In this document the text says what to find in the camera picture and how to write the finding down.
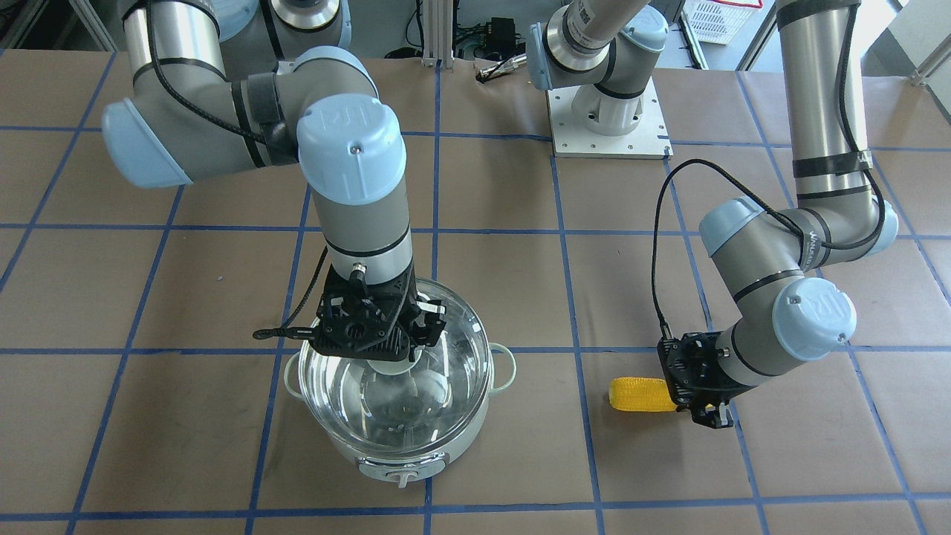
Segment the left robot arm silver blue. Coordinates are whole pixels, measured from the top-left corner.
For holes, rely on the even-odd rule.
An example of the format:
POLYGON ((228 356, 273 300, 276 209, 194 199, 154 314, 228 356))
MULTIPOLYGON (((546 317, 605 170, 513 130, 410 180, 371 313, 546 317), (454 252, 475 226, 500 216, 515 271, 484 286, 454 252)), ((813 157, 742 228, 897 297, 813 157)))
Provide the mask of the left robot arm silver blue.
MULTIPOLYGON (((740 319, 726 331, 675 337, 656 309, 673 409, 710 429, 733 426, 732 399, 848 342, 853 302, 809 271, 879 253, 899 230, 871 176, 860 62, 851 52, 858 7, 776 3, 797 204, 776 210, 724 174, 741 196, 698 227, 740 319)), ((530 29, 530 78, 539 89, 575 87, 568 122, 597 141, 622 140, 640 129, 668 29, 646 1, 571 2, 530 29)))

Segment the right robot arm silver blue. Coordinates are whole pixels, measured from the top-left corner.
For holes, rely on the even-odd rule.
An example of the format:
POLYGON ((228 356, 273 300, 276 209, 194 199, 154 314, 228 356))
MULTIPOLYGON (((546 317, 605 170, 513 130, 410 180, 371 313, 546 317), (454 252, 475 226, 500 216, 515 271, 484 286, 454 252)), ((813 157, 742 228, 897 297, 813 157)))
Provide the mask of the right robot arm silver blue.
POLYGON ((312 326, 253 337, 302 340, 335 357, 398 362, 437 345, 441 301, 419 296, 406 190, 406 148, 393 109, 364 65, 336 45, 287 70, 227 78, 212 1, 120 1, 134 95, 106 106, 117 169, 137 187, 298 165, 329 262, 312 326))

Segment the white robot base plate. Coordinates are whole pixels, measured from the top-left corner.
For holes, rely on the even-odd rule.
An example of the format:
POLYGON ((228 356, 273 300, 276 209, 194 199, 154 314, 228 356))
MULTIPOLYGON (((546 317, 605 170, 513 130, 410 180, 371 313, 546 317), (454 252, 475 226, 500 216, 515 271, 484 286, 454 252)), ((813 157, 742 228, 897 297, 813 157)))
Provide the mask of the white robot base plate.
POLYGON ((632 99, 594 85, 547 91, 557 157, 664 159, 673 155, 655 81, 632 99))

